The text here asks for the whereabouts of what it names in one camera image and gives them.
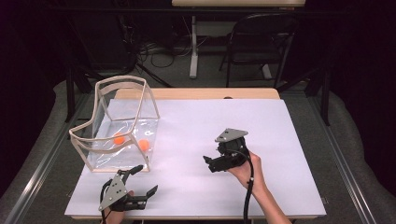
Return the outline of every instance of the human hand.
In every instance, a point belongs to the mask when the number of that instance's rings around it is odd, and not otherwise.
[[[134,191],[130,190],[128,194],[134,196]],[[105,217],[106,217],[106,224],[120,224],[125,217],[125,212],[115,212],[115,211],[110,212],[110,208],[107,207],[105,208]]]
[[[262,159],[249,151],[250,159],[253,164],[254,169],[254,184],[253,184],[253,194],[261,189],[266,189],[264,175],[262,173]],[[248,188],[248,181],[250,179],[250,164],[248,161],[245,161],[241,166],[237,166],[227,170],[231,174],[233,174],[243,187]]]

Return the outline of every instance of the black chair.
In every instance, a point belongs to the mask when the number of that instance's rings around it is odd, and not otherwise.
[[[238,21],[229,34],[227,54],[221,66],[228,58],[227,84],[229,86],[231,64],[278,64],[274,88],[280,81],[283,65],[289,50],[291,37],[298,22],[289,15],[253,14]]]

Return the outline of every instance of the chair seat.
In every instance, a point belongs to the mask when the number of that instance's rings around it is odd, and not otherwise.
[[[269,35],[239,35],[233,39],[231,63],[278,63],[279,50]]]

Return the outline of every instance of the gray floor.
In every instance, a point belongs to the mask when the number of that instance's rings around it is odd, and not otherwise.
[[[221,55],[210,51],[201,54],[198,78],[190,79],[190,57],[176,57],[175,61],[166,68],[157,68],[150,63],[144,65],[157,76],[176,87],[224,87],[225,69],[218,71]],[[168,64],[170,58],[155,55],[156,64]],[[150,76],[133,71],[135,76],[146,78],[151,88],[162,87]],[[257,67],[241,66],[233,70],[231,87],[271,87],[272,81],[242,80],[246,78],[260,78],[261,73]],[[285,100],[290,111],[293,124],[301,141],[304,154],[317,183],[321,197],[327,203],[325,208],[327,216],[313,220],[298,220],[296,223],[374,223],[365,222],[362,214],[357,209],[351,189],[346,186],[347,179],[341,175],[340,165],[334,156],[334,142],[329,140],[329,133],[333,134],[335,147],[339,147],[347,161],[347,167],[352,171],[361,193],[365,197],[370,212],[377,223],[396,223],[396,203],[375,181],[375,177],[362,157],[362,145],[359,132],[344,108],[343,102],[332,94],[330,108],[330,128],[323,128],[323,123],[317,116],[316,98],[306,98],[302,92],[305,84],[301,83],[295,88],[282,92],[281,98]],[[69,201],[69,195],[77,184],[83,162],[76,150],[67,140],[66,131],[75,124],[88,119],[92,112],[91,96],[84,96],[76,90],[78,99],[86,99],[78,109],[76,122],[64,124],[66,117],[65,84],[59,84],[56,104],[52,109],[50,118],[35,143],[32,152],[27,158],[21,171],[0,200],[0,219],[8,221],[18,220],[22,223],[98,223],[95,221],[76,221],[64,215],[64,210]],[[59,149],[59,154],[50,154],[53,148]],[[36,186],[30,200],[21,200],[21,195],[28,192],[28,182],[35,177],[36,169],[40,169],[40,162],[48,155],[52,155],[54,163],[50,171],[41,176],[45,179],[42,185]],[[15,211],[14,205],[19,205],[21,210]]]

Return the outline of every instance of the forearm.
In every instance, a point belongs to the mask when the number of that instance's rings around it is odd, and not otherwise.
[[[269,224],[290,223],[289,219],[276,203],[274,196],[265,185],[256,186],[253,190],[253,196],[262,208]]]

